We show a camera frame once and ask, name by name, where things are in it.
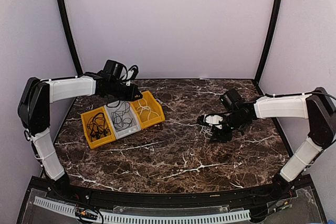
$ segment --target white vent strip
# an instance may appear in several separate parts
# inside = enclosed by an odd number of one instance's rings
[[[75,208],[73,205],[55,202],[49,199],[36,196],[34,205],[56,212],[58,214],[75,218]],[[250,220],[250,211],[243,210],[229,212],[225,214],[187,216],[187,217],[150,217],[118,215],[109,212],[100,211],[106,224],[223,224],[235,223],[238,221]]]

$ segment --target yellow bin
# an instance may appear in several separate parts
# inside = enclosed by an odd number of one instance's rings
[[[90,130],[87,128],[88,122],[90,121],[91,118],[93,118],[95,115],[97,115],[98,113],[102,112],[104,114],[106,123],[108,124],[108,128],[110,130],[110,133],[108,134],[108,136],[97,139],[97,140],[92,140],[91,136],[90,136]],[[83,124],[83,129],[84,129],[84,134],[85,134],[85,138],[89,143],[89,146],[91,149],[97,148],[103,144],[107,144],[110,142],[113,142],[116,140],[116,137],[113,133],[113,129],[111,127],[111,123],[110,120],[106,114],[106,111],[104,109],[104,107],[100,107],[97,108],[95,110],[91,110],[88,112],[85,112],[83,114],[80,115],[82,118],[82,124]]]
[[[161,123],[165,120],[161,105],[156,101],[150,91],[142,92],[143,98],[130,102],[132,109],[138,117],[141,129]],[[141,106],[149,106],[149,110],[142,109]]]

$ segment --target brown marble surface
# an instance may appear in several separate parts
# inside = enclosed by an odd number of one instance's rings
[[[288,160],[271,119],[235,132],[227,144],[209,144],[196,119],[224,112],[218,97],[235,88],[244,98],[257,96],[249,80],[137,80],[161,103],[166,121],[91,150],[80,114],[106,104],[80,97],[55,142],[71,183],[131,193],[203,193],[271,183]]]

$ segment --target black pole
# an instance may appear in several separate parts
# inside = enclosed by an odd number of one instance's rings
[[[59,13],[61,15],[62,23],[63,23],[64,33],[67,38],[69,50],[71,53],[72,61],[74,62],[73,64],[75,65],[77,74],[81,75],[83,74],[83,70],[79,62],[78,54],[77,54],[75,43],[74,43],[74,38],[72,37],[69,19],[67,15],[67,10],[65,7],[65,2],[64,0],[57,0],[57,3],[58,3],[58,8],[59,8]]]
[[[275,26],[277,24],[277,19],[278,19],[278,14],[279,14],[279,9],[280,9],[280,3],[281,3],[281,0],[274,0],[274,3],[273,3],[273,9],[272,9],[272,14],[271,14],[271,19],[269,21],[269,26],[268,26],[267,36],[266,36],[266,40],[265,40],[265,44],[264,44],[264,49],[263,49],[263,52],[261,54],[261,58],[260,58],[260,62],[259,62],[259,66],[258,66],[256,76],[254,77],[254,80],[257,83],[260,82],[261,76],[263,75],[263,71],[264,71],[264,68],[265,68],[265,64],[266,64],[266,60],[267,60],[267,57],[268,57],[269,49],[270,49],[271,44],[272,44],[274,30],[275,30]]]

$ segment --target white wall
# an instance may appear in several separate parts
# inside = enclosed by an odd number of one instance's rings
[[[273,0],[66,0],[85,71],[107,59],[140,78],[254,78]]]
[[[39,164],[23,136],[17,106],[29,77],[75,74],[56,0],[0,0],[0,223],[16,223],[25,190]],[[51,133],[69,101],[53,104]]]
[[[261,88],[269,93],[325,87],[336,95],[336,0],[282,0]],[[309,132],[308,121],[282,119],[293,149]],[[309,170],[328,218],[336,219],[336,146]]]

